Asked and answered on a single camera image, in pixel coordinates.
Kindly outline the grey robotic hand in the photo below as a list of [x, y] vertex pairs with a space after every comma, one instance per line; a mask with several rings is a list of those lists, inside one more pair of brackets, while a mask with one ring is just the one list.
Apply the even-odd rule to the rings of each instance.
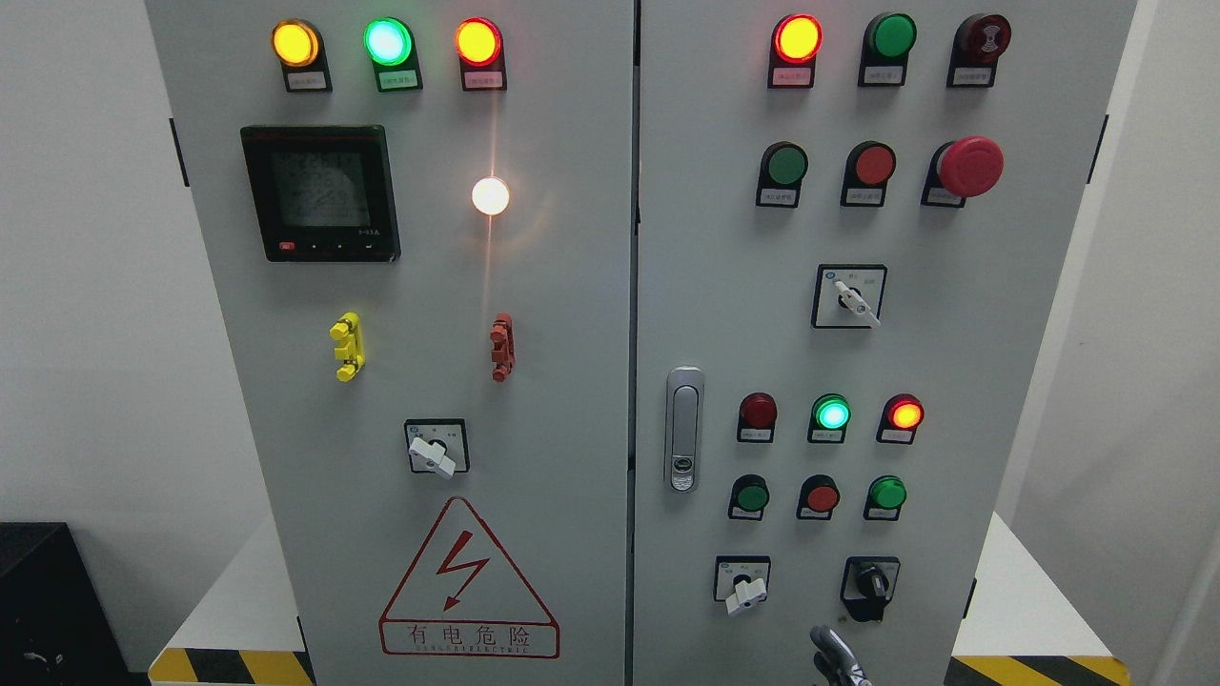
[[814, 665], [828, 685], [874, 685], [841, 635], [826, 625], [811, 627], [809, 635], [816, 647]]

